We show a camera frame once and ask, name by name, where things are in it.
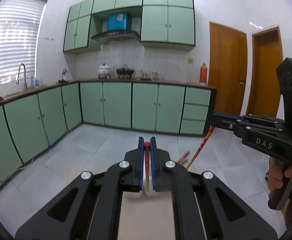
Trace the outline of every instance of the white roller blind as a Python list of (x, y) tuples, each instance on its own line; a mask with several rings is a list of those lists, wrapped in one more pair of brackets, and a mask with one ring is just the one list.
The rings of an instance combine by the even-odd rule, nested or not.
[(27, 77), (35, 75), (39, 26), (45, 7), (43, 0), (0, 1), (0, 84), (16, 80), (21, 63), (26, 66)]

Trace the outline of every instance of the backsplash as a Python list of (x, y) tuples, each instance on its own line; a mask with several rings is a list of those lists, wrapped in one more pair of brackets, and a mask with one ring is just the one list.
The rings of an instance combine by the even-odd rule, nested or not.
[[(132, 30), (140, 34), (141, 19), (132, 19)], [(117, 78), (116, 69), (126, 64), (135, 70), (157, 71), (165, 80), (198, 82), (199, 65), (188, 64), (189, 51), (145, 48), (139, 41), (129, 40), (104, 44), (100, 51), (77, 55), (76, 77), (96, 78), (97, 68), (105, 63)]]

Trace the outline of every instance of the gooseneck faucet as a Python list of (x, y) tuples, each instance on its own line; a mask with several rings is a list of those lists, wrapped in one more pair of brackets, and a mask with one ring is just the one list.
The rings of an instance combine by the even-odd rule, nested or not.
[(19, 66), (19, 69), (18, 69), (18, 76), (17, 76), (17, 83), (16, 84), (19, 84), (19, 73), (21, 71), (21, 66), (24, 67), (24, 90), (27, 90), (27, 83), (26, 83), (26, 67), (25, 67), (25, 64), (22, 63), (20, 64)]

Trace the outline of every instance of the metal bolt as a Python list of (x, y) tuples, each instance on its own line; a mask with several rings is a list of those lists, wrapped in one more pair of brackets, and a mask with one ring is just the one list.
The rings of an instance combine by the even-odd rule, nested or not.
[(82, 179), (89, 179), (91, 176), (92, 176), (92, 174), (91, 174), (89, 171), (84, 171), (84, 172), (80, 175), (80, 177), (81, 177)]
[(129, 162), (128, 161), (122, 161), (119, 163), (119, 167), (121, 168), (127, 168), (129, 166)]
[(205, 171), (203, 176), (205, 179), (212, 179), (214, 177), (214, 174), (212, 174), (210, 171)]
[(167, 162), (165, 163), (165, 166), (166, 166), (167, 168), (173, 168), (173, 167), (176, 166), (176, 163), (174, 163), (173, 161), (167, 161)]

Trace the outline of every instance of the countertop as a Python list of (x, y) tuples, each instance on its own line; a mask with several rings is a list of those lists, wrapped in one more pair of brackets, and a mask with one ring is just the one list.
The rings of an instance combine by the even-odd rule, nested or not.
[(55, 84), (45, 84), (40, 86), (39, 88), (30, 88), (24, 91), (20, 91), (11, 95), (5, 96), (4, 100), (0, 101), (0, 106), (7, 104), (11, 101), (17, 100), (19, 98), (23, 98), (26, 96), (30, 96), (33, 94), (37, 94), (39, 92), (61, 87), (77, 82), (135, 82), (135, 83), (151, 83), (151, 84), (164, 84), (164, 85), (178, 85), (178, 86), (187, 86), (187, 87), (195, 87), (195, 88), (203, 88), (203, 89), (209, 89), (209, 90), (216, 90), (215, 87), (209, 87), (201, 85), (197, 82), (180, 82), (180, 81), (162, 81), (162, 80), (140, 80), (140, 79), (119, 79), (119, 78), (111, 78), (111, 79), (98, 79), (98, 78), (92, 78), (92, 79), (75, 79), (72, 81), (69, 81), (67, 83), (55, 83)]

